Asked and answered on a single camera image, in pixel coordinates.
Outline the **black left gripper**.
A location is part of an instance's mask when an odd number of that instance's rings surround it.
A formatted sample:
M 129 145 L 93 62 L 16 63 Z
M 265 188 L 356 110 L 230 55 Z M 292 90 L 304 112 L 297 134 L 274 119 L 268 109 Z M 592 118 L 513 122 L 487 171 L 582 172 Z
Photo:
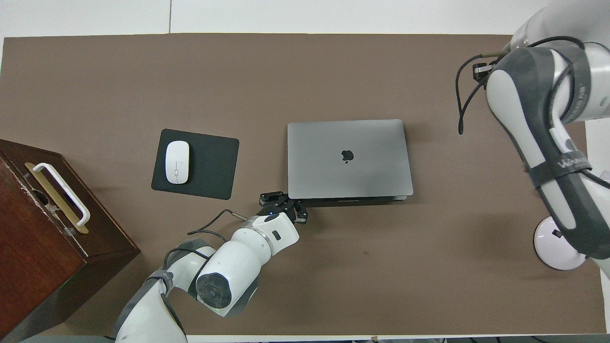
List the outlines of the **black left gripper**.
M 301 200 L 295 200 L 284 192 L 267 192 L 259 196 L 259 209 L 257 215 L 272 215 L 286 213 L 289 218 L 295 218 L 296 224 L 307 224 L 309 218 L 306 206 Z

